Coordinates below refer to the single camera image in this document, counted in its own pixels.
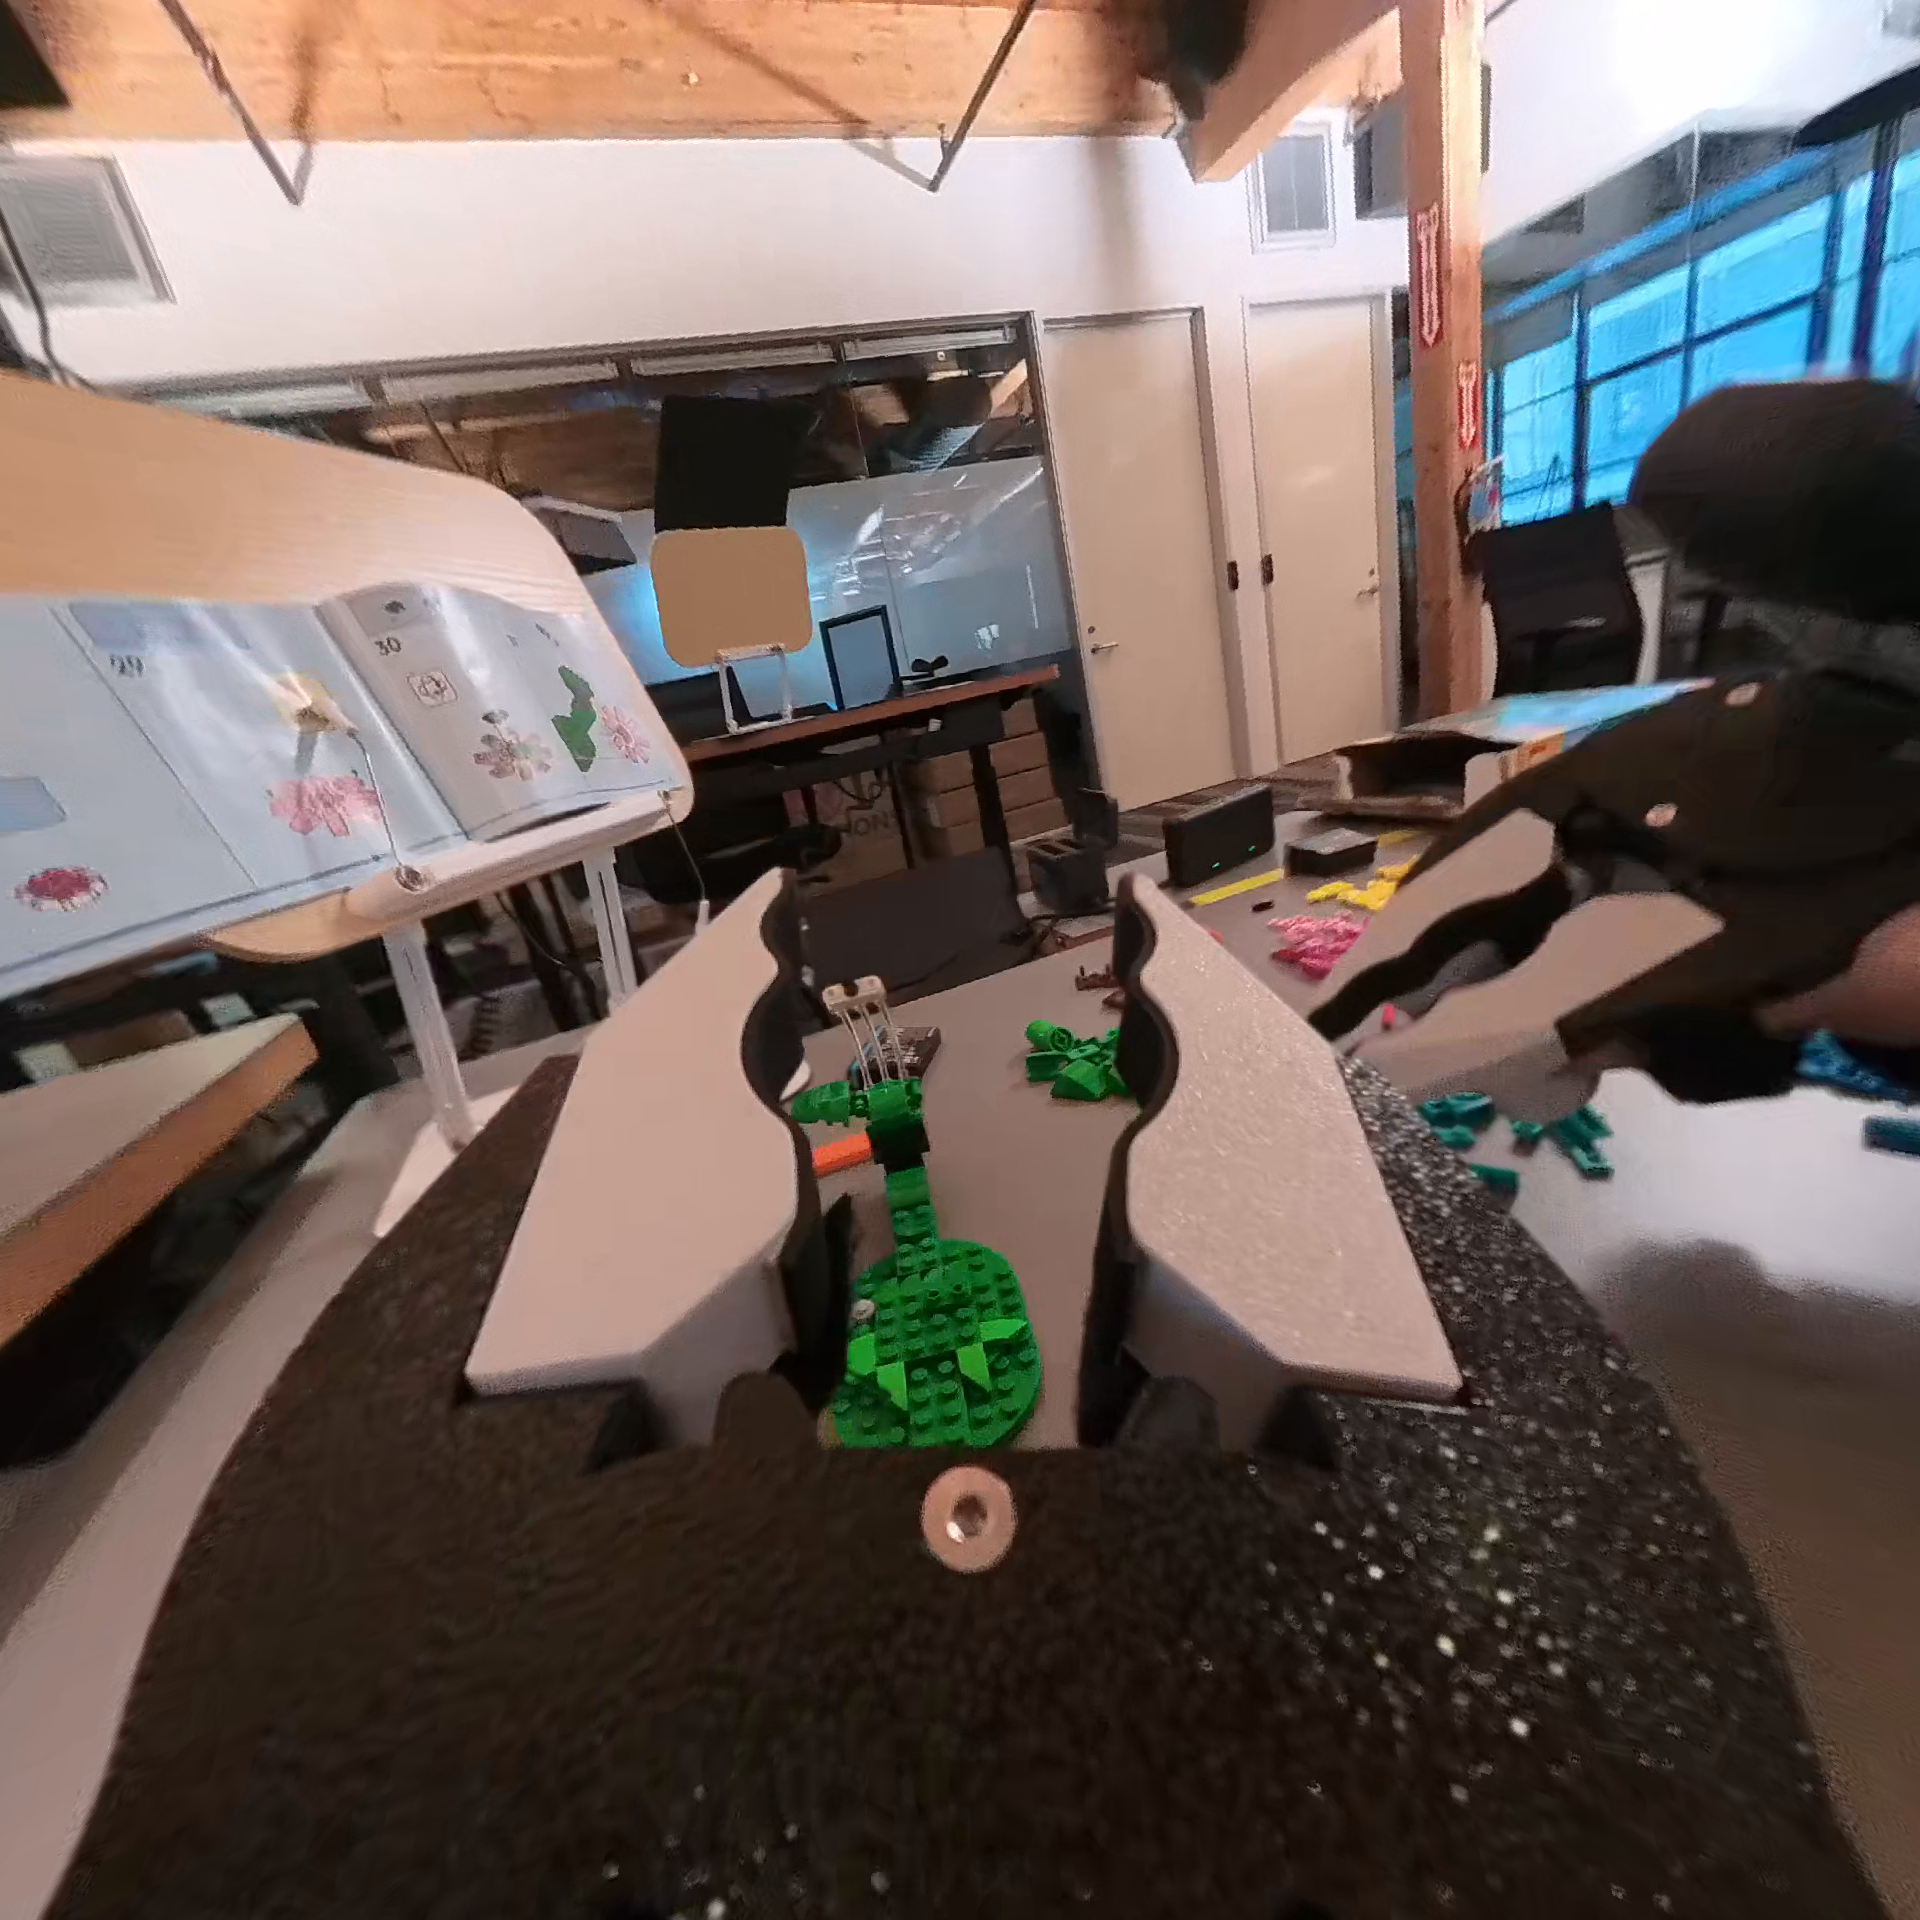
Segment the pile of green lego pieces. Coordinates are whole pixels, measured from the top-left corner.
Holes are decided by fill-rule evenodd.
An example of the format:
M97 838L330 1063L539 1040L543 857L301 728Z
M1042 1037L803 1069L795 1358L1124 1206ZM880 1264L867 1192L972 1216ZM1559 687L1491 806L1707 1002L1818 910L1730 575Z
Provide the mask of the pile of green lego pieces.
M1135 1094L1119 1063L1119 1025L1081 1037L1063 1023L1036 1018L1024 1028L1024 1044L1026 1084L1045 1086L1057 1100L1095 1104Z

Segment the black office chair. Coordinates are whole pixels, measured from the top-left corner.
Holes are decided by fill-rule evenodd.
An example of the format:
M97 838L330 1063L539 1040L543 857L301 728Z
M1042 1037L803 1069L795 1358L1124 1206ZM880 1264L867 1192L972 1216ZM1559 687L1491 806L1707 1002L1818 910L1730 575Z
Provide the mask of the black office chair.
M1645 616L1613 504L1479 532L1473 560L1495 623L1498 700L1637 684Z

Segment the green lego plant model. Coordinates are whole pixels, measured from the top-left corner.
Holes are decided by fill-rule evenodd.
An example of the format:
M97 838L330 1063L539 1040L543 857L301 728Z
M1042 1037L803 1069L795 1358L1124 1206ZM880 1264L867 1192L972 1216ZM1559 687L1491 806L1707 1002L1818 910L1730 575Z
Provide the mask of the green lego plant model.
M792 1112L867 1136L893 1233L853 1279L833 1439L855 1452L1011 1444L1040 1401L1040 1344L1013 1264L940 1222L921 1080L831 1080L800 1093Z

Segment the small framed monitor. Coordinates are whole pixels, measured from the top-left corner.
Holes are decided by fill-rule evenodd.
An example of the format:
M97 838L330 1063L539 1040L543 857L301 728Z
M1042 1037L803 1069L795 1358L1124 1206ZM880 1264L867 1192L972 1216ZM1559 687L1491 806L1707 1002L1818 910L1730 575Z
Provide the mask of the small framed monitor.
M904 684L887 606L855 607L820 621L833 705L840 713L890 703Z

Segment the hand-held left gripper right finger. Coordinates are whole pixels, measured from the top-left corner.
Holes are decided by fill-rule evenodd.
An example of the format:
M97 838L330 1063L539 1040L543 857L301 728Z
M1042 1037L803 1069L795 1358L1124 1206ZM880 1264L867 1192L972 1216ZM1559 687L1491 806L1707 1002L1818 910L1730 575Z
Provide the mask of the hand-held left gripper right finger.
M1463 1370L1332 1048L1152 878L1115 889L1111 1152L1080 1442L1180 1383L1227 1449L1311 1394L1463 1409Z

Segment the background desk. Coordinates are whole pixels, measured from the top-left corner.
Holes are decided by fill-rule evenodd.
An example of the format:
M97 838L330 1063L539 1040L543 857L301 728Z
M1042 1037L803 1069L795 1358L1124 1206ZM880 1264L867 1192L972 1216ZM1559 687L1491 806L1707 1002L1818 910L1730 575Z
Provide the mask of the background desk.
M891 774L911 760L965 753L976 796L984 848L999 853L1017 874L1001 782L992 744L1005 736L1003 714L1037 687L1060 678L1053 663L1029 665L987 678L941 684L932 689L824 710L792 722L709 736L681 752L688 764L693 806L739 806L747 799L800 792L837 776Z

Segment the lego instruction booklet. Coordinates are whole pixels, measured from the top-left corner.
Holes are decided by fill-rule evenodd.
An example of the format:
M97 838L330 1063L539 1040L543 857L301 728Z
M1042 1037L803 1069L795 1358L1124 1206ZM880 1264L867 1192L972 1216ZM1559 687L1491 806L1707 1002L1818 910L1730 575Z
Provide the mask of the lego instruction booklet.
M599 614L10 594L3 639L10 998L335 893L431 914L688 812Z

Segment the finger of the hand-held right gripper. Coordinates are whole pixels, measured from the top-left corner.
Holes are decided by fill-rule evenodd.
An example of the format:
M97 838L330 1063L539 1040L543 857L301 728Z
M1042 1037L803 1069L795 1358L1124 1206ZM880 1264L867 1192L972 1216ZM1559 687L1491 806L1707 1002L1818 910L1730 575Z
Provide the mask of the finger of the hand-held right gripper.
M1722 918L1685 896L1599 896L1513 970L1451 990L1423 1018L1359 1044L1359 1058L1411 1102L1481 1093L1515 1119L1569 1117L1610 1060L1604 1041L1569 1041L1564 1021L1720 932Z
M1525 806L1506 812L1415 863L1328 974L1308 1021L1349 1037L1383 1008L1423 1016L1535 954L1572 903L1555 828Z

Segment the white door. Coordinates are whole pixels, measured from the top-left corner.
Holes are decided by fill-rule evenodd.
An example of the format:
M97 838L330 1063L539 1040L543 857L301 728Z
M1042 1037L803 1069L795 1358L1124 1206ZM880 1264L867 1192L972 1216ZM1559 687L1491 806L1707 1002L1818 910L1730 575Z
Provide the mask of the white door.
M1281 758L1401 717L1401 561L1385 294L1247 313L1260 594Z
M1095 758L1124 806L1235 767L1197 316L1048 322L1042 404Z

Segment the open cardboard box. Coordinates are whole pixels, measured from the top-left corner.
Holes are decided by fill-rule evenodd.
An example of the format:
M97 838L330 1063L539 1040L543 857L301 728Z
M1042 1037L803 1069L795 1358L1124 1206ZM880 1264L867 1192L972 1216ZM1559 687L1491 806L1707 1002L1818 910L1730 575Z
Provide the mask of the open cardboard box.
M1313 808L1349 821L1449 823L1499 784L1704 678L1513 693L1332 753L1332 791Z

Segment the black hanging panel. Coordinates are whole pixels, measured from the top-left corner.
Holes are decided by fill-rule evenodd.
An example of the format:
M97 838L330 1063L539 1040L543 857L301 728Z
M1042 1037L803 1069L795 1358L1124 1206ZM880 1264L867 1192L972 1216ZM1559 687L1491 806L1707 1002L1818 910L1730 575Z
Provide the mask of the black hanging panel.
M669 392L657 444L657 532L786 525L812 400Z

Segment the pile of teal lego pieces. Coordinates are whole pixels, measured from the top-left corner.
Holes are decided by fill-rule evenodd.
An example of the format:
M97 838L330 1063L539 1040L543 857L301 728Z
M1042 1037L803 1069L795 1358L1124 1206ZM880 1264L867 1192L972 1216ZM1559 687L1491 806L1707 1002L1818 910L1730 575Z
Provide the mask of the pile of teal lego pieces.
M1816 1030L1799 1041L1794 1084L1905 1110L1905 1117L1865 1119L1864 1145L1915 1159L1917 1084L1914 1056L1905 1054L1905 1064L1898 1072L1885 1068L1888 1058L1888 1054L1867 1058L1834 1033ZM1476 1159L1479 1140L1495 1125L1506 1126L1513 1153L1529 1156L1540 1140L1551 1140L1581 1180L1610 1182L1617 1175L1617 1165L1604 1149L1604 1142L1613 1136L1613 1126L1594 1104L1585 1104L1570 1114L1540 1122L1506 1112L1487 1093L1461 1089L1423 1100L1415 1110L1437 1142L1466 1156L1471 1172L1481 1186L1501 1198L1519 1194L1520 1175L1513 1168L1498 1168Z

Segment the tan board stand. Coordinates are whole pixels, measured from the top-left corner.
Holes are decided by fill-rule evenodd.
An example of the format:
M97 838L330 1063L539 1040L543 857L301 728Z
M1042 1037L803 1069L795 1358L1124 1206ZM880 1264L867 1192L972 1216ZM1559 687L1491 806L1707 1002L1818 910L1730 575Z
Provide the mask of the tan board stand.
M664 648L677 665L715 671L728 730L792 725L792 657L813 638L800 534L792 525L657 529L650 568ZM776 661L777 717L733 709L729 674L754 661Z

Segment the wooden post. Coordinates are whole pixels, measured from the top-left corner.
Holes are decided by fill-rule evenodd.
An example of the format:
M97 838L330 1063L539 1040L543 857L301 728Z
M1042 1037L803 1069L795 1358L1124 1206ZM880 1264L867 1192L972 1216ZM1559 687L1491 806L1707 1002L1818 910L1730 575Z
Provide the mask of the wooden post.
M1420 714L1481 701L1463 511L1483 453L1483 1L1399 5Z

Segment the wood edged side table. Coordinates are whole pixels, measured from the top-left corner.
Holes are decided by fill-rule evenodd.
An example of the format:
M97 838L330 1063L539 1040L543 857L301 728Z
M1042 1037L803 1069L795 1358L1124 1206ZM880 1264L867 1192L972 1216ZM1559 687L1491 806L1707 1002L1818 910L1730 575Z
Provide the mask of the wood edged side table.
M276 1015L3 1096L3 1340L11 1342L317 1060Z

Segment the person's right hand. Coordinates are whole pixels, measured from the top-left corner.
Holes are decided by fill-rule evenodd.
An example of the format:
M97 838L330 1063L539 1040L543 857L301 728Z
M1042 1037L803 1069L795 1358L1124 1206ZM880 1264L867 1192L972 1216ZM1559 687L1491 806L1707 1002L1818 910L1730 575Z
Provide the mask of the person's right hand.
M1869 1047L1915 1048L1917 908L1875 928L1843 974L1760 1008L1756 1021L1775 1037L1828 1030Z

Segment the black power bank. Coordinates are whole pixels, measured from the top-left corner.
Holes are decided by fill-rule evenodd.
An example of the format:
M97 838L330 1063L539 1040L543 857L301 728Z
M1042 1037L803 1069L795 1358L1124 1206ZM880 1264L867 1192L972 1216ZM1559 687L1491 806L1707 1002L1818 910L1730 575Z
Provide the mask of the black power bank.
M1202 887L1268 854L1276 845L1276 812L1266 796L1244 802L1195 806L1163 823L1167 878L1172 887Z

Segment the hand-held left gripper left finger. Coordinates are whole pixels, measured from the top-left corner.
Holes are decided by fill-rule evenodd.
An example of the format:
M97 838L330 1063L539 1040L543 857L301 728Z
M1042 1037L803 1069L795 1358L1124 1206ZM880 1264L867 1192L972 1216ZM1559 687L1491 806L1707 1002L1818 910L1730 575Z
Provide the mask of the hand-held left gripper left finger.
M824 1415L850 1281L786 1106L803 967L795 878L769 871L587 1040L464 1362L475 1397L633 1386L669 1446L714 1439L739 1376Z

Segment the stack of cardboard boxes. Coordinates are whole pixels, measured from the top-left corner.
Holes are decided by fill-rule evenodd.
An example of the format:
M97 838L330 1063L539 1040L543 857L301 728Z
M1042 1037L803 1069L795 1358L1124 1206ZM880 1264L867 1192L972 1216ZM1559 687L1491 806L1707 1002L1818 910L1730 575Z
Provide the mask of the stack of cardboard boxes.
M1065 804L1031 696L999 710L1001 736L984 752L999 791L1008 838L1020 842L1065 828ZM887 769L843 774L813 789L820 824L840 834L818 878L828 884L875 880L923 862L968 857L987 845L973 785L972 748L952 744Z

